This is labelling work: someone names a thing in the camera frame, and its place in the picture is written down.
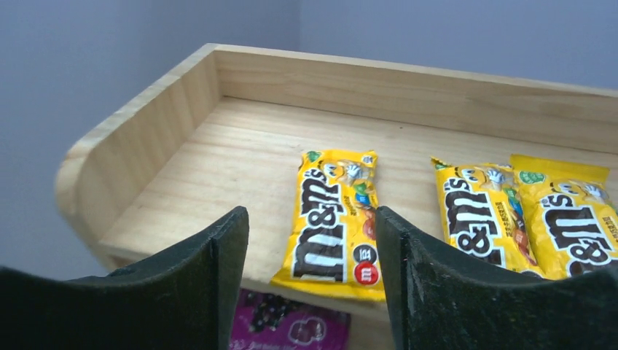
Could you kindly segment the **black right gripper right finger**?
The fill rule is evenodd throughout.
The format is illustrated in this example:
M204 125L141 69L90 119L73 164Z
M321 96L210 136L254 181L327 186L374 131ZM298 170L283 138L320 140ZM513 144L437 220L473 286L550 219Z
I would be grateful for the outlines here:
M615 349L617 269L548 281L470 257L389 207L375 213L398 349Z

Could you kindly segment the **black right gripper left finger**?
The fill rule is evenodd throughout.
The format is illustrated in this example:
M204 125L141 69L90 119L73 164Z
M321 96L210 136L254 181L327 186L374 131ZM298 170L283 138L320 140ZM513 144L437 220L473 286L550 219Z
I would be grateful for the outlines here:
M106 276L57 281L1 268L3 349L226 349L249 237L235 207Z

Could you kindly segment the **yellow M&M bag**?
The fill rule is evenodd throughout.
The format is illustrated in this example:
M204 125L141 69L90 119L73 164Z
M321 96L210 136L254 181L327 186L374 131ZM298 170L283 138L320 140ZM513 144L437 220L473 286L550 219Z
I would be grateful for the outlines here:
M491 265L543 279L509 164L432 158L445 242Z
M617 266L617 208L609 168L512 155L528 238L546 279Z

